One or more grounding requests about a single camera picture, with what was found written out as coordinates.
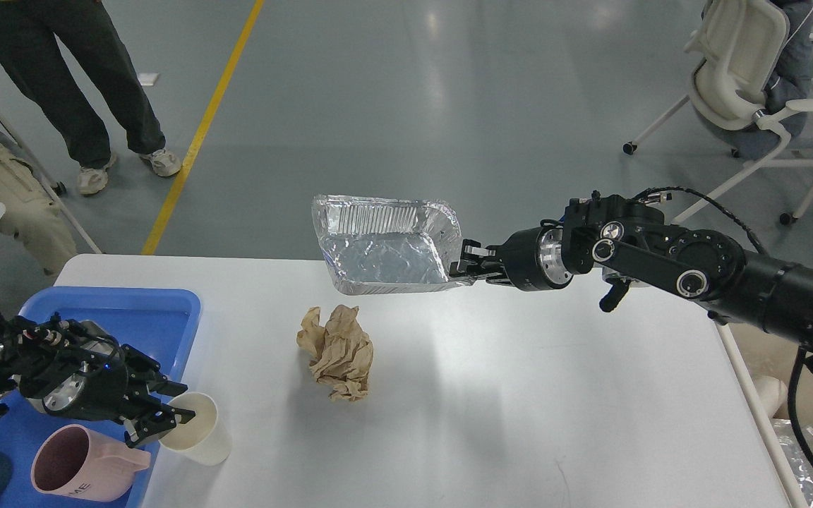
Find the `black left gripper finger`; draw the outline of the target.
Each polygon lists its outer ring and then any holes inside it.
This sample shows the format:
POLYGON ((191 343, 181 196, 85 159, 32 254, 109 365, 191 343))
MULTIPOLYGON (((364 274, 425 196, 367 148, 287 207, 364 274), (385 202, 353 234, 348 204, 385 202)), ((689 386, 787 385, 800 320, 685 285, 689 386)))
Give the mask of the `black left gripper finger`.
POLYGON ((174 408, 152 395, 131 395, 123 400, 124 443, 139 448, 161 440, 178 424, 196 417, 190 409, 174 408))
POLYGON ((161 372, 161 364, 142 353, 130 344, 123 344, 124 366, 127 369, 127 393, 135 397, 144 394, 160 394, 177 397, 187 392, 189 387, 170 380, 161 372))

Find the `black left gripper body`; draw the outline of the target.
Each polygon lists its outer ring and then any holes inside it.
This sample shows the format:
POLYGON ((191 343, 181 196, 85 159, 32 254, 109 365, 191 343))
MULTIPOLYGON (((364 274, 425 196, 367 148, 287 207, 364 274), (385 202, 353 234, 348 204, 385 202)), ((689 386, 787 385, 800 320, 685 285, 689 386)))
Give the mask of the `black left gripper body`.
POLYGON ((92 345, 87 350, 96 355, 82 361, 78 372, 41 399, 43 411, 82 421, 119 419, 129 379, 121 347, 116 345, 110 353, 104 345, 92 345))

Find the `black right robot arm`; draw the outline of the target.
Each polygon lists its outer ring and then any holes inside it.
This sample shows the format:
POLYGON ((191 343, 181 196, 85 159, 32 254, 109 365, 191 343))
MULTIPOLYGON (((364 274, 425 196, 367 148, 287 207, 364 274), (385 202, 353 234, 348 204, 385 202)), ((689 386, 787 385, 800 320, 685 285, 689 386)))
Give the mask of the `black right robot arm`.
POLYGON ((671 187, 649 188, 630 199, 593 192, 573 199, 560 219, 543 219, 500 245, 462 242, 452 279, 512 286, 522 291, 566 287, 575 274, 600 265, 612 270, 600 308, 612 312, 633 281, 693 301, 719 324, 745 322, 799 344, 788 385, 793 431, 813 467, 813 453, 796 412, 800 374, 813 374, 813 269, 772 258, 751 229, 754 250, 713 229, 665 222, 657 203, 671 187))

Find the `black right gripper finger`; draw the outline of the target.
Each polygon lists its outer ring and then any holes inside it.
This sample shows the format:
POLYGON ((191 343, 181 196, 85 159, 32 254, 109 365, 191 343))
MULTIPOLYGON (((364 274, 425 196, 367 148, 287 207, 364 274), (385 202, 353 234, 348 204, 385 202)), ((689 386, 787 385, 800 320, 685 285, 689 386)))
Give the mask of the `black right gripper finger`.
POLYGON ((463 240, 460 258, 449 267, 449 278, 474 283, 483 280, 490 285, 506 286, 506 271, 499 256, 501 245, 483 247, 480 242, 463 240))

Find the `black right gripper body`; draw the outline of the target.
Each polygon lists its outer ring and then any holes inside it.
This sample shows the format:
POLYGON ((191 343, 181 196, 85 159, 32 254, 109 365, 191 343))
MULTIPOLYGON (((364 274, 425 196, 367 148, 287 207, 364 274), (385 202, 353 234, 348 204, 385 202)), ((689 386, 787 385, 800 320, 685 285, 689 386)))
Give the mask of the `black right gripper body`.
POLYGON ((562 263, 562 228, 539 227, 512 234, 501 244, 507 280, 522 291, 564 289, 573 274, 562 263))

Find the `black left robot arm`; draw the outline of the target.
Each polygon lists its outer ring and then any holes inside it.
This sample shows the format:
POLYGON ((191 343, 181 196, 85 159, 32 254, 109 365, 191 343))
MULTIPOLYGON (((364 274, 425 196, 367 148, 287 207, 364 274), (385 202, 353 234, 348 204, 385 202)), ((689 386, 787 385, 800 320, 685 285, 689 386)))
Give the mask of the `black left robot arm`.
POLYGON ((3 396, 19 392, 52 417, 122 424, 126 446, 138 448, 198 417, 162 401, 187 389, 96 322, 59 314, 7 320, 0 312, 0 418, 8 412, 3 396))

